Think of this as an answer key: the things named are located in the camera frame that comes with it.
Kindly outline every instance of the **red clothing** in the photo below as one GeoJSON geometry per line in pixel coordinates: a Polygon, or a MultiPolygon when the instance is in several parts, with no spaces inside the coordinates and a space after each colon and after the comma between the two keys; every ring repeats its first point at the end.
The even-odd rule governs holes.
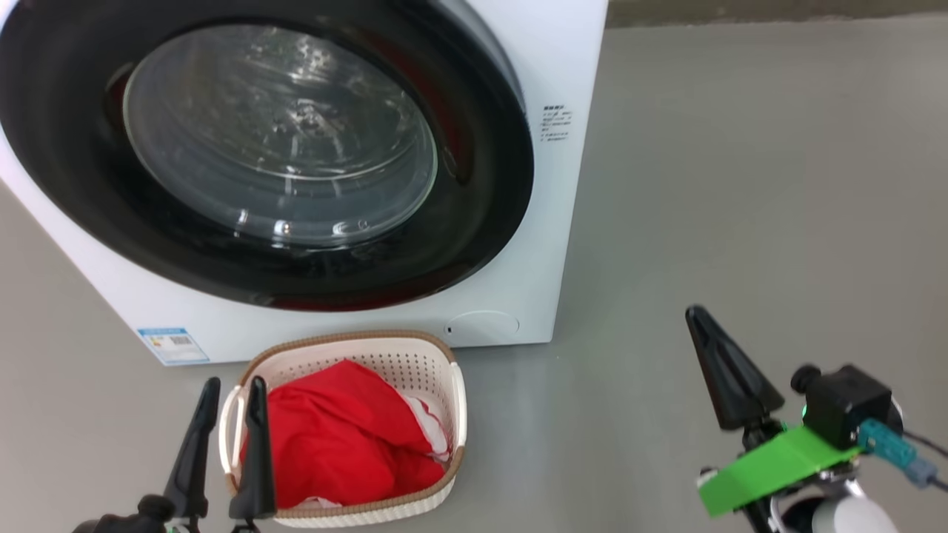
{"type": "Polygon", "coordinates": [[[270,392],[277,507],[377,502],[430,487],[444,468],[405,398],[349,360],[270,392]]]}

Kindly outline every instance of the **brown basket rim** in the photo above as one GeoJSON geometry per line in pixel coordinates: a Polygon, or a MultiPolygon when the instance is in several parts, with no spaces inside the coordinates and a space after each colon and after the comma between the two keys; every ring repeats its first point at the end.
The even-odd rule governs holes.
{"type": "MultiPolygon", "coordinates": [[[[244,370],[244,373],[240,377],[238,385],[243,388],[246,386],[247,382],[253,376],[254,371],[257,367],[260,366],[265,360],[272,358],[282,352],[288,350],[295,350],[297,348],[304,348],[307,346],[316,346],[319,344],[328,344],[331,342],[341,342],[344,340],[363,340],[363,339],[419,339],[425,340],[434,344],[438,347],[439,350],[445,355],[445,358],[449,363],[457,362],[457,359],[454,358],[454,353],[451,351],[450,347],[447,346],[442,340],[437,337],[430,335],[422,331],[414,331],[409,329],[380,329],[373,331],[360,331],[354,333],[339,333],[333,335],[322,335],[319,337],[310,337],[300,340],[291,340],[290,342],[284,342],[283,344],[277,344],[272,348],[266,349],[259,356],[254,358],[244,370]]],[[[418,492],[413,492],[412,494],[406,494],[404,496],[399,496],[397,498],[389,498],[388,500],[380,500],[378,502],[370,502],[368,504],[360,505],[347,505],[343,507],[332,507],[324,509],[280,509],[277,511],[277,514],[273,517],[276,519],[318,519],[318,518],[330,518],[337,516],[347,516],[355,515],[361,513],[368,513],[379,511],[382,509],[387,509],[391,507],[397,507],[399,505],[413,504],[415,502],[420,502],[426,500],[431,496],[434,496],[438,492],[444,490],[447,487],[447,484],[451,482],[452,479],[457,475],[458,469],[461,467],[461,463],[465,457],[465,447],[459,446],[457,450],[451,453],[451,460],[447,465],[447,470],[445,475],[438,481],[438,483],[428,487],[424,490],[419,490],[418,492]]],[[[233,473],[225,475],[225,482],[228,487],[228,492],[230,496],[233,497],[237,494],[237,483],[236,476],[233,473]]]]}

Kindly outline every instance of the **green 3d-printed bracket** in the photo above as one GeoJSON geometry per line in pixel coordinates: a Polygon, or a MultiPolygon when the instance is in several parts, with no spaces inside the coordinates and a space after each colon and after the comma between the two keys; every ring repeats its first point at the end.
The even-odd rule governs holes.
{"type": "Polygon", "coordinates": [[[733,512],[820,470],[849,461],[859,448],[839,451],[805,426],[783,432],[749,451],[702,485],[698,492],[712,517],[733,512]]]}

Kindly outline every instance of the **white plastic basket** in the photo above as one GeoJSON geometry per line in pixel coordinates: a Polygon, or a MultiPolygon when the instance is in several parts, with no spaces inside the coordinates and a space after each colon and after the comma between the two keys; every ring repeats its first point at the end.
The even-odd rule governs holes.
{"type": "Polygon", "coordinates": [[[454,354],[446,344],[426,333],[369,331],[288,342],[266,350],[250,362],[240,383],[224,402],[218,435],[221,466],[231,495],[236,494],[240,483],[239,451],[246,432],[243,420],[250,381],[260,376],[266,380],[267,389],[272,390],[344,359],[371,368],[395,389],[428,404],[452,443],[445,475],[425,490],[381,502],[335,508],[304,502],[292,509],[280,509],[274,517],[280,524],[322,528],[390,522],[431,511],[454,487],[467,438],[465,382],[454,354]]]}

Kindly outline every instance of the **white washing machine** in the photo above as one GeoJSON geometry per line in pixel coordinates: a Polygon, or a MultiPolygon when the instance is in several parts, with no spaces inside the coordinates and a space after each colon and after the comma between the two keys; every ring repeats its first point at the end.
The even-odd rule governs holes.
{"type": "Polygon", "coordinates": [[[0,0],[0,176],[164,364],[546,342],[606,5],[0,0]]]}

